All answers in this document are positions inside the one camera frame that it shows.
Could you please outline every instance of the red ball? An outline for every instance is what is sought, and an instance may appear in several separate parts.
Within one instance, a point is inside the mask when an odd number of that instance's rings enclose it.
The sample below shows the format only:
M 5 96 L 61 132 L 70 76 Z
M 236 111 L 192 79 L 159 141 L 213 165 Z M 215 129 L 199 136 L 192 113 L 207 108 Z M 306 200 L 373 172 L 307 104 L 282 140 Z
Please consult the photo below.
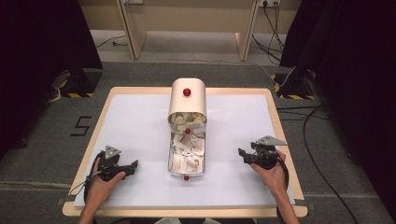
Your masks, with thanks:
M 183 94 L 185 96 L 190 96 L 191 95 L 191 90 L 189 88 L 184 89 Z

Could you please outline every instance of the black stand base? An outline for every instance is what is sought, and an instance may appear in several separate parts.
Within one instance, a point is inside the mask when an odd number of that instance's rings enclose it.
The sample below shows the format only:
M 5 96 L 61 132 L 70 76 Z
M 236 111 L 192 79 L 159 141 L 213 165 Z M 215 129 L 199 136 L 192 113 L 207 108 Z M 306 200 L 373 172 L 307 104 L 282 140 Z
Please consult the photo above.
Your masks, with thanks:
M 294 100 L 314 100 L 314 93 L 309 87 L 306 78 L 304 78 L 298 85 L 291 85 L 289 80 L 286 80 L 287 75 L 288 74 L 275 74 L 274 76 L 277 97 Z
M 76 84 L 69 75 L 60 88 L 62 97 L 92 97 L 102 73 L 102 71 L 85 72 L 87 80 L 82 84 Z

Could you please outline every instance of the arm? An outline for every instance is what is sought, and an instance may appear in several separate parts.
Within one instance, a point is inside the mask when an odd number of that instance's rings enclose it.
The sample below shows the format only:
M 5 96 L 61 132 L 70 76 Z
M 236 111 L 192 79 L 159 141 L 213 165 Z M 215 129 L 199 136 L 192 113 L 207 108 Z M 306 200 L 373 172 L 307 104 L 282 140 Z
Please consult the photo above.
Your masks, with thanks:
M 284 161 L 286 156 L 278 151 L 280 158 Z M 271 170 L 264 170 L 260 165 L 252 163 L 251 168 L 259 173 L 262 177 L 262 183 L 271 190 L 271 194 L 276 200 L 277 207 L 279 208 L 280 215 L 283 220 L 288 224 L 299 223 L 296 214 L 294 213 L 293 206 L 290 203 L 289 195 L 286 192 L 287 186 L 285 181 L 285 173 L 279 162 Z
M 98 170 L 98 159 L 93 168 L 93 172 L 96 173 Z M 111 191 L 116 187 L 117 183 L 123 179 L 125 176 L 124 172 L 120 172 L 115 175 L 110 181 L 106 182 L 100 178 L 100 176 L 95 176 L 92 179 L 90 190 L 88 191 L 88 196 L 85 201 L 85 207 L 81 211 L 79 217 L 79 224 L 92 224 L 93 218 L 95 217 L 96 210 L 102 203 L 108 202 L 108 196 Z

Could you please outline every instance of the black tape marking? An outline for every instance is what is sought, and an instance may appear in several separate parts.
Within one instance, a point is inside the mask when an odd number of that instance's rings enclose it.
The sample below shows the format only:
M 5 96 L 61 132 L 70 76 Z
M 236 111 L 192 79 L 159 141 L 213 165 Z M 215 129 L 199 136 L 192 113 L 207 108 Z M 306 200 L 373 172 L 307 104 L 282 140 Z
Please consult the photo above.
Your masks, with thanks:
M 85 136 L 87 134 L 87 131 L 90 129 L 90 126 L 82 126 L 82 125 L 79 125 L 79 123 L 81 122 L 82 119 L 91 119 L 91 118 L 92 118 L 91 116 L 80 116 L 78 118 L 78 121 L 77 121 L 77 124 L 76 124 L 75 128 L 83 128 L 83 129 L 85 129 L 84 133 L 71 133 L 70 136 L 73 136 L 73 137 Z

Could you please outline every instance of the power outlet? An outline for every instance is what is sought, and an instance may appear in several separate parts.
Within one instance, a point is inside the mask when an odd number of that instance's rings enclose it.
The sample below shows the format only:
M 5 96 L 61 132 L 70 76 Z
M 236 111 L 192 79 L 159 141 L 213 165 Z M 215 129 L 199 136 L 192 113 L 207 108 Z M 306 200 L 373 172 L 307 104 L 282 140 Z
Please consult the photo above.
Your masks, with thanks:
M 267 7 L 279 7 L 280 5 L 280 0 L 260 0 L 260 7 L 264 7 L 264 1 L 267 1 Z

